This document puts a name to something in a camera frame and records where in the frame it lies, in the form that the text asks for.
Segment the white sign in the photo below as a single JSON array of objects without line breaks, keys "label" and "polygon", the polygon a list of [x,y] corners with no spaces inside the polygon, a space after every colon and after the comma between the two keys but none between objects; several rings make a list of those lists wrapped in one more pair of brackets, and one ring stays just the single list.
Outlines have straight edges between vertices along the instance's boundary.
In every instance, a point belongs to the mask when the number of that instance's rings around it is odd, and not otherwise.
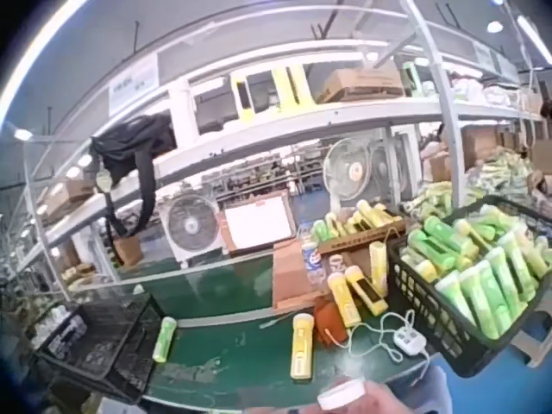
[{"label": "white sign", "polygon": [[499,66],[502,76],[514,84],[519,85],[519,75],[516,66],[500,54],[497,54],[497,57],[499,58]]},{"label": "white sign", "polygon": [[110,116],[157,88],[159,65],[157,53],[154,53],[110,81]]},{"label": "white sign", "polygon": [[226,209],[224,215],[238,249],[278,242],[293,235],[281,196]]},{"label": "white sign", "polygon": [[477,57],[477,61],[480,63],[481,67],[489,72],[496,72],[497,68],[494,66],[494,62],[492,61],[491,49],[478,41],[474,42],[474,49],[475,56]]}]

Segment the water bottle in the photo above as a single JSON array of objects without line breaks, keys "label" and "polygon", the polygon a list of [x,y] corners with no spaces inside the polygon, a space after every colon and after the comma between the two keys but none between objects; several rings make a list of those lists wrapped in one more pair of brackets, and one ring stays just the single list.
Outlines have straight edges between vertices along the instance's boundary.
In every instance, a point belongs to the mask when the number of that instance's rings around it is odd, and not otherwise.
[{"label": "water bottle", "polygon": [[311,226],[301,224],[298,231],[301,242],[304,266],[307,270],[307,279],[312,285],[321,285],[326,277],[322,266],[322,258],[318,253],[318,241],[311,232]]}]

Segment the green workbench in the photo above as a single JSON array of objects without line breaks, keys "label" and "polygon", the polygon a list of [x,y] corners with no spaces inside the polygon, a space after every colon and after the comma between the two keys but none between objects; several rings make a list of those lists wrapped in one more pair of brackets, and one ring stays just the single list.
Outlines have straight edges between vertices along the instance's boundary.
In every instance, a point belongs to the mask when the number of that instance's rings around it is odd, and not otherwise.
[{"label": "green workbench", "polygon": [[[423,358],[408,358],[396,364],[379,348],[360,359],[347,351],[323,349],[315,345],[313,378],[306,384],[290,378],[292,316],[274,325],[260,325],[276,317],[266,317],[272,306],[272,255],[232,265],[194,271],[162,279],[142,281],[169,316],[185,320],[193,327],[179,329],[166,364],[152,374],[146,399],[195,409],[242,410],[249,407],[295,407],[311,404],[317,394],[343,376],[378,382],[402,373],[412,373]],[[122,274],[123,279],[175,270],[175,262],[164,261]],[[135,285],[117,287],[131,293]],[[198,327],[206,317],[228,317],[251,313],[263,319],[248,322],[214,323]],[[367,322],[379,326],[373,317]],[[398,327],[388,319],[386,327]],[[378,335],[358,329],[355,352],[372,347]]]}]

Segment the orange object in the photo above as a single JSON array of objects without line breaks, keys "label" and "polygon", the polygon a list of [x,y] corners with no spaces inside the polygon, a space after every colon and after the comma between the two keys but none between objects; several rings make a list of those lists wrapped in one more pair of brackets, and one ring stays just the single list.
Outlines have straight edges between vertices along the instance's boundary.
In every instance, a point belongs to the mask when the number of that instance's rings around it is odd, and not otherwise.
[{"label": "orange object", "polygon": [[338,342],[348,339],[347,331],[337,304],[327,298],[316,298],[314,301],[314,323],[317,328],[317,339],[326,348],[331,348],[334,343],[329,339],[326,329]]}]

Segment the power cord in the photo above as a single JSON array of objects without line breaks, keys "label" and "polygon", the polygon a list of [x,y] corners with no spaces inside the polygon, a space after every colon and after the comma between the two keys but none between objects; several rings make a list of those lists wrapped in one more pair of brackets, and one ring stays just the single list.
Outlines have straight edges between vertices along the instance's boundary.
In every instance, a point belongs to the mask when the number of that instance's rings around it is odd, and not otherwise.
[{"label": "power cord", "polygon": [[[400,319],[405,325],[400,327],[399,329],[385,329],[385,326],[384,326],[385,320],[388,317],[396,317]],[[393,334],[394,344],[399,349],[401,349],[405,354],[409,356],[416,356],[418,354],[421,354],[423,357],[425,357],[426,362],[420,376],[417,379],[415,379],[414,382],[412,382],[411,384],[411,386],[414,386],[419,380],[421,380],[424,377],[425,373],[427,372],[428,367],[430,365],[430,355],[425,349],[425,346],[427,344],[427,340],[425,339],[425,336],[423,336],[417,330],[415,330],[413,328],[413,325],[414,325],[414,310],[410,309],[406,312],[404,317],[394,312],[386,313],[379,320],[379,329],[374,328],[367,323],[359,323],[355,325],[352,329],[347,330],[348,339],[344,345],[336,341],[336,339],[331,335],[328,329],[325,329],[324,331],[326,332],[326,335],[328,335],[329,339],[337,347],[341,349],[346,349],[353,358],[361,358],[362,356],[370,354],[377,348],[383,348],[393,362],[400,363],[404,360],[403,354],[398,349],[393,348],[391,345],[383,341],[385,334]],[[353,336],[355,331],[360,326],[363,326],[364,328],[369,329],[372,332],[379,333],[379,339],[378,339],[378,343],[373,345],[371,348],[359,354],[356,354],[353,352]]]}]

